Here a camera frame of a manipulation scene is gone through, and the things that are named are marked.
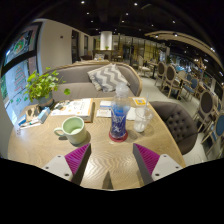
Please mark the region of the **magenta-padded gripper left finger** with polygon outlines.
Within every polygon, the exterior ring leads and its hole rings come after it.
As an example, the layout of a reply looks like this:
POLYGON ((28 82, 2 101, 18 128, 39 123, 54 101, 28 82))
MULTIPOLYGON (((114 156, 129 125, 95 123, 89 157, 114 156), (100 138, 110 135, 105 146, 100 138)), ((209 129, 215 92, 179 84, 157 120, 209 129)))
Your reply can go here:
POLYGON ((43 169, 76 185, 80 185, 90 155, 91 144, 88 143, 65 156, 57 155, 44 165, 43 169))

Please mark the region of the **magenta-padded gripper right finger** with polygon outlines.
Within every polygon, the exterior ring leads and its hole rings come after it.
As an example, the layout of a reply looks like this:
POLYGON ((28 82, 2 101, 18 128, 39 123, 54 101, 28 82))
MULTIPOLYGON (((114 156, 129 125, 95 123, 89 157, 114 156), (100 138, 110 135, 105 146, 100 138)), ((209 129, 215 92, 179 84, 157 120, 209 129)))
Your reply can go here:
POLYGON ((182 169, 168 154, 159 155, 136 143, 133 144, 133 154, 145 185, 182 169))

